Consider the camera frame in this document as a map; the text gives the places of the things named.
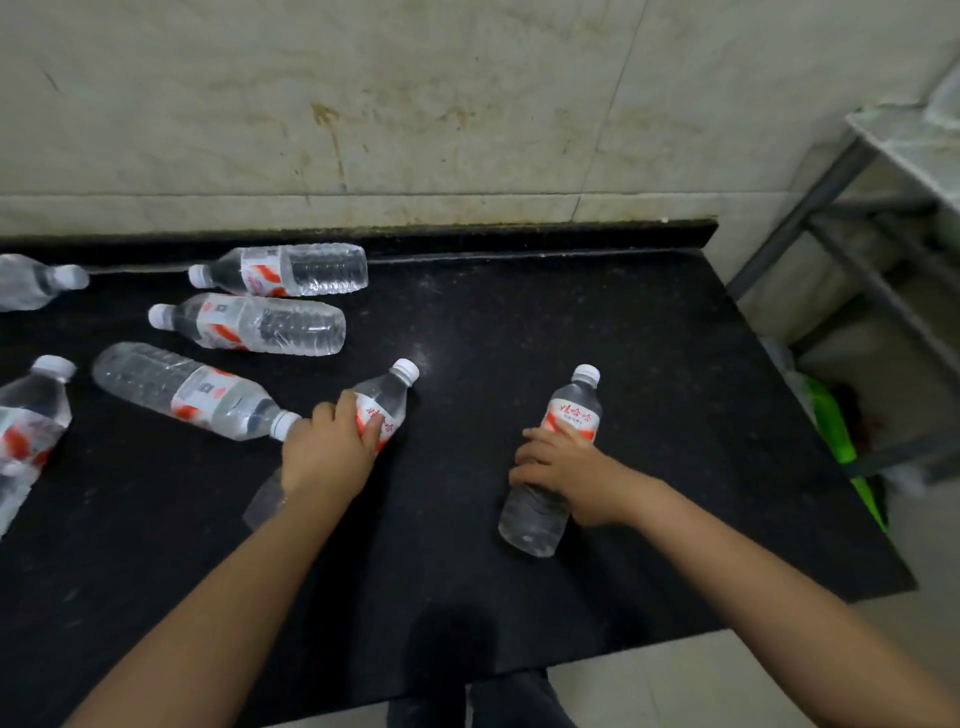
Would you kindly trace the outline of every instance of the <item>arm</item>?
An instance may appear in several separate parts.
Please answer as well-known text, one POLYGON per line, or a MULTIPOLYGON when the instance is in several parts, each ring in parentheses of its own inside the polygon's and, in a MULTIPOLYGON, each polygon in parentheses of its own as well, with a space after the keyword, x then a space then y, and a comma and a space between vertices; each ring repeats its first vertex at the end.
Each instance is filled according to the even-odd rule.
POLYGON ((67 720, 70 728, 219 728, 243 707, 334 526, 363 489, 380 422, 357 434, 356 401, 318 404, 283 446, 284 508, 144 637, 67 720))
POLYGON ((524 430, 531 441, 517 451, 511 483, 562 493, 582 525, 622 522, 639 531, 814 722, 960 726, 945 689, 839 598, 663 481, 561 427, 524 430))

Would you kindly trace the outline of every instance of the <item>pants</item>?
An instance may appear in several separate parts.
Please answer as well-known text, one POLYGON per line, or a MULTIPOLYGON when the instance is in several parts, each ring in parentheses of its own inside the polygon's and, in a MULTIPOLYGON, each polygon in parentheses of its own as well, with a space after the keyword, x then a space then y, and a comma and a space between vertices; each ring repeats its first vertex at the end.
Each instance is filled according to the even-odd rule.
MULTIPOLYGON (((473 728, 576 728, 557 700, 544 670, 520 672, 470 686, 473 728)), ((463 728, 463 690, 394 700, 387 728, 463 728)))

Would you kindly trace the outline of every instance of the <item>hand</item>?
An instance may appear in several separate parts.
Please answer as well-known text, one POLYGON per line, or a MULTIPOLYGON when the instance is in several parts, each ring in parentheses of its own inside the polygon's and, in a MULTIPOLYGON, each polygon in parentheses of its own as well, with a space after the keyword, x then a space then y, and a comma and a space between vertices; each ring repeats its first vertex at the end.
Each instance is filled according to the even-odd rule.
POLYGON ((357 433, 356 396, 349 389, 337 406, 323 401, 312 419, 294 422, 283 443, 280 484, 287 496, 298 491, 324 493, 345 507, 367 483, 380 440, 383 416, 374 415, 357 433))
POLYGON ((539 485, 560 493, 580 525, 625 522, 638 490, 660 481, 605 455, 571 425, 559 421, 557 427, 560 432, 544 427, 523 430, 530 442, 516 451, 510 484, 539 485))

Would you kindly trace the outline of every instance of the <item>tiled wall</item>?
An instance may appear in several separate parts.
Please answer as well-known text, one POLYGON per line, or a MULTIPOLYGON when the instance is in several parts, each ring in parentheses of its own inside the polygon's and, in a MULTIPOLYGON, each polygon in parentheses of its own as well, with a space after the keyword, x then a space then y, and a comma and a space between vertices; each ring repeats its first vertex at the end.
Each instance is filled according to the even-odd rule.
POLYGON ((8 0, 0 235, 716 215, 727 279, 957 0, 8 0))

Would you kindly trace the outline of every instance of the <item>white bottle cap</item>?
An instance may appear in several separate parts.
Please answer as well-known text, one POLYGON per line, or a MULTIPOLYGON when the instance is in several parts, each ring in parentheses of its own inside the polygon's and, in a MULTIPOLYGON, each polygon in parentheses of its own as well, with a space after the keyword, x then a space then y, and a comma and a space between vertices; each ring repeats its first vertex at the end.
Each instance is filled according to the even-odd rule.
POLYGON ((79 265, 58 265, 54 280, 68 291, 79 291, 90 284, 90 274, 79 265))
POLYGON ((186 272, 194 288, 213 288, 213 279, 210 277, 210 266, 205 263, 191 265, 186 272))
POLYGON ((147 321, 153 328, 160 328, 164 331, 174 330, 174 310, 176 306, 169 303, 157 303, 150 306, 147 311, 147 321))
POLYGON ((62 356, 53 356, 51 353, 46 353, 34 362, 31 369, 39 369, 42 372, 52 374, 61 381, 70 381, 70 377, 77 371, 77 365, 62 356))
POLYGON ((414 382, 420 378, 420 369, 410 359, 398 359, 391 369, 396 369, 399 372, 400 378, 408 387, 412 387, 414 382))
POLYGON ((293 423, 301 419, 302 417, 296 412, 287 412, 286 410, 280 412, 274 419, 273 424, 270 425, 270 436, 282 443, 287 439, 287 433, 290 432, 293 423))
POLYGON ((586 379, 595 387, 600 383, 600 370, 589 364, 581 364, 573 370, 573 378, 586 379))

